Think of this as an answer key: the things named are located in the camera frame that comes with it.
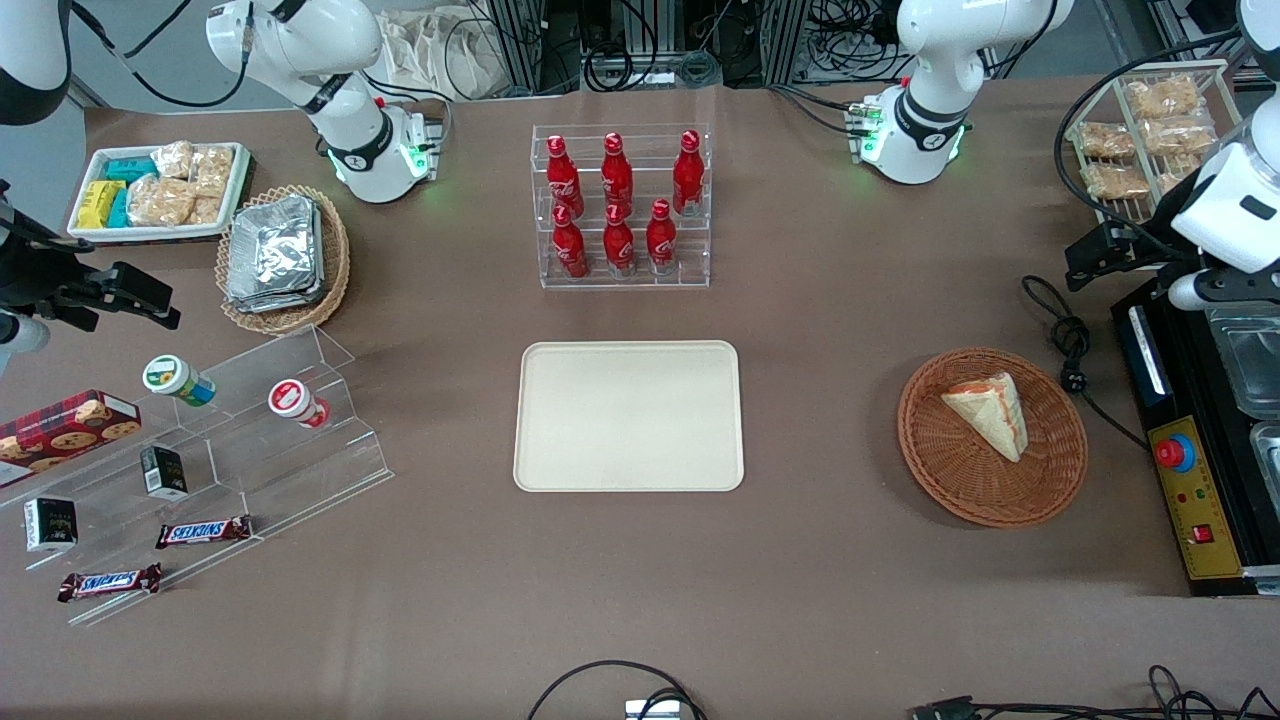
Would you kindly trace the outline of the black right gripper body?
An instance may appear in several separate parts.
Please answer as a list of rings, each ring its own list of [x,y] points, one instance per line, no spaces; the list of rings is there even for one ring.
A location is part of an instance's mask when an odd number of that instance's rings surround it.
[[[24,316],[59,320],[92,332],[100,313],[115,313],[97,270],[77,256],[87,247],[72,249],[5,199],[1,204],[1,305]]]

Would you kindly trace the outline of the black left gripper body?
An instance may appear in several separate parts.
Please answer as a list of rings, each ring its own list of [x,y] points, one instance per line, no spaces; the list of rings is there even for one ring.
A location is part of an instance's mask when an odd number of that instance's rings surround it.
[[[1201,251],[1176,232],[1152,232],[1147,225],[1100,224],[1105,255],[1098,278],[1172,264],[1197,266]]]

